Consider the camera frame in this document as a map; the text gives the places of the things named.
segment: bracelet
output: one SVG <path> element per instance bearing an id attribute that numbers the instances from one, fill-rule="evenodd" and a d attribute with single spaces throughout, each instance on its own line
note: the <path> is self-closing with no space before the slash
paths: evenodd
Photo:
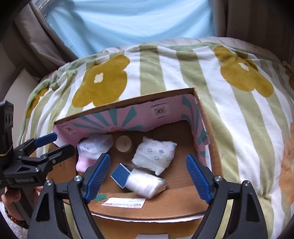
<path id="1" fill-rule="evenodd" d="M 9 217 L 11 221 L 13 221 L 16 225 L 18 225 L 18 226 L 20 226 L 22 228 L 29 229 L 29 226 L 26 223 L 26 221 L 18 221 L 18 220 L 16 220 L 15 218 L 13 218 L 12 216 L 9 215 L 6 207 L 4 207 L 4 208 L 5 208 L 5 212 L 6 212 L 7 217 Z"/>

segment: beige curtain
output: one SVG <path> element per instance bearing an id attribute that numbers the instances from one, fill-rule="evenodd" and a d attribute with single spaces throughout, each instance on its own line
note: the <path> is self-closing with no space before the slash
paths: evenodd
<path id="1" fill-rule="evenodd" d="M 266 48 L 294 67 L 294 39 L 264 0 L 210 0 L 216 36 Z"/>
<path id="2" fill-rule="evenodd" d="M 50 28 L 33 2 L 17 15 L 1 44 L 16 67 L 26 62 L 39 77 L 77 59 Z"/>

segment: white paper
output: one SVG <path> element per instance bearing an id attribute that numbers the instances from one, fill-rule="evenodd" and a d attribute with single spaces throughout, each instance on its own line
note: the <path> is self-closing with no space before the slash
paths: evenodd
<path id="1" fill-rule="evenodd" d="M 100 217 L 100 218 L 105 218 L 105 219 L 110 219 L 110 220 L 115 220 L 115 221 L 122 221 L 122 222 L 135 222 L 135 223 L 177 223 L 177 222 L 188 222 L 188 221 L 192 221 L 192 220 L 195 220 L 195 219 L 203 218 L 203 216 L 204 216 L 204 213 L 201 213 L 201 214 L 182 217 L 182 218 L 144 220 L 144 219 L 125 219 L 125 218 L 108 217 L 108 216 L 100 215 L 100 214 L 97 214 L 97 213 L 91 213 L 91 214 L 93 216 Z"/>
<path id="2" fill-rule="evenodd" d="M 168 239 L 168 234 L 157 234 L 157 235 L 138 234 L 136 239 Z"/>
<path id="3" fill-rule="evenodd" d="M 117 208 L 142 208 L 146 198 L 111 197 L 102 206 Z"/>

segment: folded diaper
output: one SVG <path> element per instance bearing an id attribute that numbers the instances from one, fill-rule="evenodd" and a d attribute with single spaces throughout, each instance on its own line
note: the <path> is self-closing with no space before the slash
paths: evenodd
<path id="1" fill-rule="evenodd" d="M 176 146 L 177 144 L 171 141 L 160 142 L 143 137 L 143 141 L 138 146 L 132 162 L 137 167 L 154 171 L 158 176 L 174 158 Z"/>

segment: striped blanket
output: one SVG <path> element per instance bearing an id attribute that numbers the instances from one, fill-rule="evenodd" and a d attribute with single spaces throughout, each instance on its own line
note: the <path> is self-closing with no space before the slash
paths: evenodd
<path id="1" fill-rule="evenodd" d="M 252 182 L 275 239 L 294 213 L 293 78 L 287 64 L 212 42 L 95 54 L 64 65 L 32 92 L 19 143 L 102 104 L 195 87 L 211 123 L 219 170 L 227 181 Z"/>

